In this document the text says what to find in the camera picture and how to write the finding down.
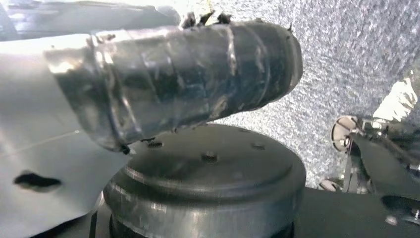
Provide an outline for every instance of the black pipe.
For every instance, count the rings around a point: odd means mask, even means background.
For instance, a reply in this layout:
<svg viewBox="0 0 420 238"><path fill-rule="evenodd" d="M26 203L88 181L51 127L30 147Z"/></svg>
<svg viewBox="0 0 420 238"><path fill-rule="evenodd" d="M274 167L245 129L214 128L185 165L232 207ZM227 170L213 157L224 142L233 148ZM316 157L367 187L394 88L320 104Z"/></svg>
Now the black pipe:
<svg viewBox="0 0 420 238"><path fill-rule="evenodd" d="M57 37L45 56L83 128L111 150L261 108L303 72L290 29L255 21Z"/></svg>

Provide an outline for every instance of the black cylinder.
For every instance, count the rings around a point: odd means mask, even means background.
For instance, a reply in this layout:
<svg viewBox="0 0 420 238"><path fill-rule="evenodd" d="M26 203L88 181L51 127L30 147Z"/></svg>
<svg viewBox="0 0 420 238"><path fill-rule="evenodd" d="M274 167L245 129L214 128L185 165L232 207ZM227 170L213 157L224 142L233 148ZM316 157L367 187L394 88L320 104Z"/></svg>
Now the black cylinder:
<svg viewBox="0 0 420 238"><path fill-rule="evenodd" d="M209 124L132 148L134 158L104 189L116 237L289 234L306 174L299 157L279 142Z"/></svg>
<svg viewBox="0 0 420 238"><path fill-rule="evenodd" d="M103 130L129 144L261 108L290 92L303 72L291 32L255 21L102 32L87 41L83 53L46 55L52 65L84 62L55 75L85 129L107 148ZM112 128L94 124L92 106Z"/></svg>

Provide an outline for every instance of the gray carpet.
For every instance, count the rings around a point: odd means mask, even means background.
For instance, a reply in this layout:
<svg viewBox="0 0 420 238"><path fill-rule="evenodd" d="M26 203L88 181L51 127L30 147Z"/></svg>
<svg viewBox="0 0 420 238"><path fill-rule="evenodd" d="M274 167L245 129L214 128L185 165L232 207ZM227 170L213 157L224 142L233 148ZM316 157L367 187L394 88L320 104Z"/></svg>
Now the gray carpet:
<svg viewBox="0 0 420 238"><path fill-rule="evenodd" d="M176 1L195 11L206 0ZM218 123L269 135L304 161L308 186L341 173L345 157L333 149L330 129L340 115L372 115L419 55L419 0L211 0L233 20L261 17L293 23L304 76L288 96L258 111ZM411 121L419 118L418 108Z"/></svg>

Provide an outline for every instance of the shiny metal surface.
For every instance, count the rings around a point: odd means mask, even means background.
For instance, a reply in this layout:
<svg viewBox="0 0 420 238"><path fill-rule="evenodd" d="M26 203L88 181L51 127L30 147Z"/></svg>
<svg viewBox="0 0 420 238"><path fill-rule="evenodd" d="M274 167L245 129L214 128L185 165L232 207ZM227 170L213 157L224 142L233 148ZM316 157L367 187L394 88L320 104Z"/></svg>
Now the shiny metal surface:
<svg viewBox="0 0 420 238"><path fill-rule="evenodd" d="M209 124L150 143L133 144L136 155L104 189L113 218L134 232L162 238L267 238L292 223L305 168L277 141Z"/></svg>
<svg viewBox="0 0 420 238"><path fill-rule="evenodd" d="M82 130L42 51L49 40L0 47L0 237L22 238L85 215L129 159ZM61 181L50 192L13 184L23 171Z"/></svg>

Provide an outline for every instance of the bolt hole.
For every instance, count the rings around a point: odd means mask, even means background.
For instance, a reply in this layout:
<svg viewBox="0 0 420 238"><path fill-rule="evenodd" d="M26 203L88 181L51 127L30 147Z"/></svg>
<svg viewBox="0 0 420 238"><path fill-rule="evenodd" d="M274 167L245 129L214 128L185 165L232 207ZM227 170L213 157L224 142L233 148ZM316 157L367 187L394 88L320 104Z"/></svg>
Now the bolt hole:
<svg viewBox="0 0 420 238"><path fill-rule="evenodd" d="M123 146L121 147L121 151L122 151L122 153L123 153L124 155L128 155L128 154L130 154L130 147L128 147L128 146L126 146L126 145L123 145Z"/></svg>
<svg viewBox="0 0 420 238"><path fill-rule="evenodd" d="M50 192L61 185L61 181L53 178L45 178L35 173L24 171L13 181L23 189L29 189L35 192Z"/></svg>
<svg viewBox="0 0 420 238"><path fill-rule="evenodd" d="M213 152L206 152L201 155L201 160L203 160L206 163L212 164L217 162L217 154Z"/></svg>
<svg viewBox="0 0 420 238"><path fill-rule="evenodd" d="M265 145L260 144L260 143L252 143L251 147L256 150L265 150Z"/></svg>
<svg viewBox="0 0 420 238"><path fill-rule="evenodd" d="M153 148L153 149L160 148L162 146L163 146L163 143L160 141L152 141L149 144L147 144L147 148Z"/></svg>

